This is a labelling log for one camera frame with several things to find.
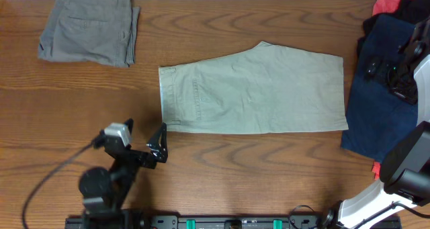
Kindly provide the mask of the light khaki shorts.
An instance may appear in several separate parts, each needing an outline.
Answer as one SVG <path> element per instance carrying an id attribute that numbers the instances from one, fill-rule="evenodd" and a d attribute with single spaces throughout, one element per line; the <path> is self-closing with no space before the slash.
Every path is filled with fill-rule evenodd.
<path id="1" fill-rule="evenodd" d="M 252 49 L 159 69 L 172 132 L 268 134 L 348 128 L 343 59 L 261 42 Z"/>

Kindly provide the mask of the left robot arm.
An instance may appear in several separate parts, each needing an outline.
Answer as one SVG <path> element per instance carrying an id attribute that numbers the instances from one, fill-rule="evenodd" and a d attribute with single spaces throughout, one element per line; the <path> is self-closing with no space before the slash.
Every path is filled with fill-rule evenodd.
<path id="1" fill-rule="evenodd" d="M 112 123 L 95 138 L 93 147 L 103 147 L 114 162 L 110 169 L 94 167 L 85 171 L 79 180 L 85 212 L 84 228 L 134 228 L 140 226 L 140 217 L 123 210 L 122 205 L 132 187 L 139 169 L 154 169 L 167 162 L 167 125 L 148 140 L 149 152 L 133 150 L 131 133 L 134 120 L 123 124 Z"/>

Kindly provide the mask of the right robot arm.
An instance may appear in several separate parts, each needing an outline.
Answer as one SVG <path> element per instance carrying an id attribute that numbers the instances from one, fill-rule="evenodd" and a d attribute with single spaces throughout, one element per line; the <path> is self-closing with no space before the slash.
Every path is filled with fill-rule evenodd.
<path id="1" fill-rule="evenodd" d="M 341 146 L 380 168 L 323 228 L 400 228 L 392 215 L 429 203 L 429 21 L 381 15 L 359 53 Z"/>

